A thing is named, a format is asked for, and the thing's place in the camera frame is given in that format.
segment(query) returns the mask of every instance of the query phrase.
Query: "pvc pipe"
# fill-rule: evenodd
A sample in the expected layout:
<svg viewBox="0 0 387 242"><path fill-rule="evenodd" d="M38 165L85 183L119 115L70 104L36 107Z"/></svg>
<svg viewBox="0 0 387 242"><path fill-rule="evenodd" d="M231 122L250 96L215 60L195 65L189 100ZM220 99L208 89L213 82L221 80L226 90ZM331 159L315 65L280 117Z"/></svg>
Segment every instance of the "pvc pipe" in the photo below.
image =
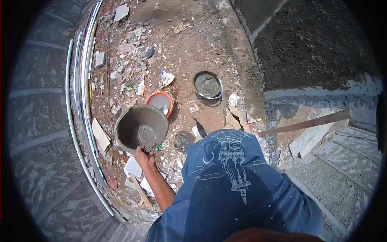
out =
<svg viewBox="0 0 387 242"><path fill-rule="evenodd" d="M107 211L110 213L111 216L114 216L114 212L110 208L110 206L105 201L105 198L102 196L101 192L97 188L97 186L94 183L93 178L90 175L90 171L86 166L85 159L83 158L82 152L80 151L80 146L78 143L77 135L75 134L75 128L74 128L74 122L72 119L72 113L71 113L71 107L70 107L70 59L71 59L71 50L74 40L70 40L70 44L68 46L68 53L67 53L67 63L66 63L66 107L67 107L67 118L68 123L70 125L71 130L71 136L74 142L75 149L77 150L78 158L80 163L82 164L83 171L85 172L87 179L89 180L91 186L94 189L94 192L97 194L98 198L101 200L103 206L107 209Z"/></svg>

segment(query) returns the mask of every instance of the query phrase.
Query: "dirt ground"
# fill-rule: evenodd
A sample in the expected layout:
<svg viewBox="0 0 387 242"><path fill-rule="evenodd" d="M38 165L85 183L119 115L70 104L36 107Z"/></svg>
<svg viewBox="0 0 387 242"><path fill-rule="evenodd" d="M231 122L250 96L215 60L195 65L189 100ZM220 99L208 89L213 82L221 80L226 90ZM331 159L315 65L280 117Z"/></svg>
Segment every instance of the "dirt ground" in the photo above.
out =
<svg viewBox="0 0 387 242"><path fill-rule="evenodd" d="M159 10L153 10L156 2L159 3ZM92 71L90 82L94 83L94 79L97 78L96 90L91 93L92 118L95 117L105 132L114 139L114 125L122 112L120 110L114 115L114 108L122 106L126 110L135 104L144 104L149 94L161 90L161 71L175 75L174 81L162 89L172 93L175 105L168 118L168 135L161 150L156 152L156 163L159 169L167 174L168 183L176 185L177 191L182 185L182 177L181 168L178 167L176 159L185 161L186 147L194 141L191 129L195 126L195 121L192 118L197 118L207 133L222 128L224 110L231 93L241 97L237 108L245 111L238 71L222 20L212 1L147 0L142 2L140 0L139 4L136 1L122 2L130 7L129 17L125 22L113 22L111 16L114 15L121 1L116 1L113 5L112 3L113 1L104 0L97 16L99 20L94 52L105 52L107 58L105 66ZM139 40L132 32L143 26L144 22L148 24L146 21L149 21L149 25L143 27L146 31L142 33L146 39ZM191 26L187 26L180 33L174 33L173 27L178 26L180 22ZM120 58L117 55L117 48L125 40L127 43L140 41L140 46L136 53L132 51ZM154 48L153 57L156 59L156 62L151 65L144 54L149 48ZM149 71L145 77L144 95L138 96L133 91L126 90L121 92L122 83L132 83L134 92L137 91L139 76L145 72L136 71L141 68L142 61ZM124 66L122 83L118 79L110 78L110 74L121 65ZM203 100L195 94L192 85L193 77L202 70L209 70L221 79L224 93L219 100ZM114 107L110 107L110 99L114 100ZM200 111L191 113L188 104L190 101L197 101ZM128 212L138 215L148 212L145 205L137 206L140 201L138 192L125 186L126 175L123 167L129 156L125 152L119 154L119 148L114 142L107 150L106 157L100 156L98 161L106 180L117 178L118 183L117 191L107 187L107 198L132 223L146 223L146 219L136 219L133 216L129 218L128 215ZM155 207L154 211L159 212L156 202L154 200L152 202L152 198L150 201Z"/></svg>

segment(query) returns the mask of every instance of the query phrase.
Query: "person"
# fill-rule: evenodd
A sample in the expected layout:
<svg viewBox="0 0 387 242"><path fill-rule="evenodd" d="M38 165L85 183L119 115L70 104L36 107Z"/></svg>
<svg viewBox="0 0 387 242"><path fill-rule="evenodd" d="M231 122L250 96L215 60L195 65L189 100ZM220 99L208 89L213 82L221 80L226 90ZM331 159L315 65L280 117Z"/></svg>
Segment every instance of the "person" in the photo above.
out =
<svg viewBox="0 0 387 242"><path fill-rule="evenodd" d="M223 129L201 137L193 128L196 140L187 149L177 194L153 152L137 147L135 158L163 213L146 241L321 241L315 237L322 232L321 210L265 162L237 101L231 94Z"/></svg>

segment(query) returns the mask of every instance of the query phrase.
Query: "concrete wall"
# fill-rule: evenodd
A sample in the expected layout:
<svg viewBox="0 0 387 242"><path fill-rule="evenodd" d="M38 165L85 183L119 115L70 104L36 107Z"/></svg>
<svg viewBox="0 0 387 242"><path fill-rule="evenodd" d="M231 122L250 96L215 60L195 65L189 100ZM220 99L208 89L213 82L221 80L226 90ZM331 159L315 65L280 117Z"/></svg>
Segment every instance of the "concrete wall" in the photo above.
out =
<svg viewBox="0 0 387 242"><path fill-rule="evenodd" d="M86 4L53 0L45 7L10 84L7 131L14 175L49 241L98 241L118 226L87 181L68 128L67 49Z"/></svg>
<svg viewBox="0 0 387 242"><path fill-rule="evenodd" d="M353 107L375 128L381 92L371 45L342 0L230 0L255 54L269 103ZM372 114L370 120L363 116Z"/></svg>

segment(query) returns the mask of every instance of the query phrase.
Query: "rubble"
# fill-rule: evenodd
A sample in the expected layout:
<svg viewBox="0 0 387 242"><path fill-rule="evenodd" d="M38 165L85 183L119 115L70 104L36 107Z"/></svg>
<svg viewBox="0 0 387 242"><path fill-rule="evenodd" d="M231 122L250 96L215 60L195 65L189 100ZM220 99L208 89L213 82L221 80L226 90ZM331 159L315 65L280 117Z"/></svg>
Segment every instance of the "rubble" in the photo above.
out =
<svg viewBox="0 0 387 242"><path fill-rule="evenodd" d="M97 56L96 56L96 65L95 65L95 68L104 66L104 65L105 65L105 62L106 62L105 59L106 59L106 54L105 54L105 52L102 52L102 53L97 54Z"/></svg>

